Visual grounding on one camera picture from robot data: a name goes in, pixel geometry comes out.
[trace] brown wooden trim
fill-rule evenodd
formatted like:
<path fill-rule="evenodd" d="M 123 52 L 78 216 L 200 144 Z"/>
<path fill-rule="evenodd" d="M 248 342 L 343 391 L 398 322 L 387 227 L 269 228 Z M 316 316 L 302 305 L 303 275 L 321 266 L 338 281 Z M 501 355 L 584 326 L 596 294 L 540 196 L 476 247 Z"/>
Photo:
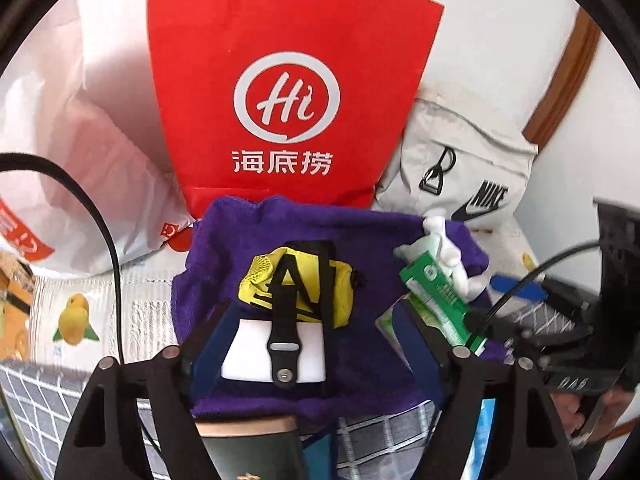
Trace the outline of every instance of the brown wooden trim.
<path fill-rule="evenodd" d="M 631 430 L 638 422 L 640 422 L 640 416 L 636 416 L 636 418 L 633 418 L 629 422 L 620 424 L 619 426 L 615 427 L 614 430 L 609 434 L 607 440 L 612 440 L 614 438 L 618 438 L 619 436 L 625 436 L 626 434 L 631 433 Z"/>
<path fill-rule="evenodd" d="M 600 29 L 580 8 L 551 83 L 523 131 L 524 137 L 537 144 L 540 151 L 551 140 L 574 102 L 593 61 L 599 39 Z"/>

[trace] nike logo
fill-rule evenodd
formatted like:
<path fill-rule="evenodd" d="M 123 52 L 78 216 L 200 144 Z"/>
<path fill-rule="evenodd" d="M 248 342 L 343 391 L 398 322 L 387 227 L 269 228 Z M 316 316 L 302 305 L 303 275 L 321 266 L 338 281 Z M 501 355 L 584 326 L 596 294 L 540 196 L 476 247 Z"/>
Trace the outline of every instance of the nike logo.
<path fill-rule="evenodd" d="M 465 204 L 463 204 L 457 211 L 451 215 L 452 220 L 456 220 L 458 222 L 467 222 L 469 220 L 473 220 L 474 218 L 478 218 L 482 215 L 487 215 L 489 213 L 493 213 L 494 211 L 498 211 L 502 206 L 500 202 L 504 200 L 504 196 L 509 191 L 509 188 L 506 186 L 502 186 L 501 184 L 496 184 L 495 182 L 489 182 L 485 180 L 478 192 L 474 197 L 469 199 Z M 467 209 L 471 206 L 482 208 L 481 211 L 477 212 L 469 212 Z"/>

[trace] white nike bag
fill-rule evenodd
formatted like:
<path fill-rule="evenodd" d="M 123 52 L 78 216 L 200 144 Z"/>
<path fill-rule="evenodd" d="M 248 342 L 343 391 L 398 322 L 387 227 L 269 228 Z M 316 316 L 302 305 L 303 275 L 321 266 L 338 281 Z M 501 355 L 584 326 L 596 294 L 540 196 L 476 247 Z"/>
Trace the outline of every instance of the white nike bag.
<path fill-rule="evenodd" d="M 497 227 L 520 202 L 537 152 L 472 92 L 420 88 L 372 208 Z"/>
<path fill-rule="evenodd" d="M 0 78 L 0 152 L 33 153 L 66 170 L 104 216 L 124 263 L 159 249 L 191 217 L 173 184 L 88 100 L 83 59 L 76 0 L 60 0 Z M 111 269 L 98 227 L 63 186 L 13 171 L 0 174 L 0 189 L 0 246 L 36 274 Z"/>

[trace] human hand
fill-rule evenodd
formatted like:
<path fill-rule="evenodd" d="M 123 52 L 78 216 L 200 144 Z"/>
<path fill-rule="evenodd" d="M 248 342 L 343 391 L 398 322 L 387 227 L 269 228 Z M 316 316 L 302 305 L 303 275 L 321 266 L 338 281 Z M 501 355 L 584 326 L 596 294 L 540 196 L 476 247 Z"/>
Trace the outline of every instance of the human hand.
<path fill-rule="evenodd" d="M 602 396 L 605 410 L 591 433 L 588 442 L 606 437 L 616 427 L 616 423 L 634 398 L 633 392 L 613 388 Z M 566 434 L 572 434 L 584 424 L 584 415 L 578 413 L 580 397 L 573 394 L 551 394 L 551 400 L 558 410 L 562 427 Z"/>

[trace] nike swoosh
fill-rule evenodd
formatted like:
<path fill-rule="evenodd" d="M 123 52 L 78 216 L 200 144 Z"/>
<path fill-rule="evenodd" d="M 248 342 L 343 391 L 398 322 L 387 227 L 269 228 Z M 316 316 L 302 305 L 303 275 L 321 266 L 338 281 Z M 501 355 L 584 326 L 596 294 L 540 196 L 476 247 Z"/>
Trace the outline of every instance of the nike swoosh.
<path fill-rule="evenodd" d="M 496 206 L 490 207 L 486 211 L 481 211 L 478 213 L 468 213 L 466 211 L 466 207 L 469 205 L 469 202 L 471 202 L 471 200 L 472 199 L 467 200 L 462 206 L 460 206 L 460 208 L 457 211 L 455 211 L 453 215 L 451 215 L 451 219 L 457 222 L 466 222 L 468 220 L 473 220 L 474 218 L 478 218 L 479 216 L 493 213 L 494 211 L 498 211 L 498 209 L 502 209 L 504 207 L 504 206 L 496 205 Z"/>

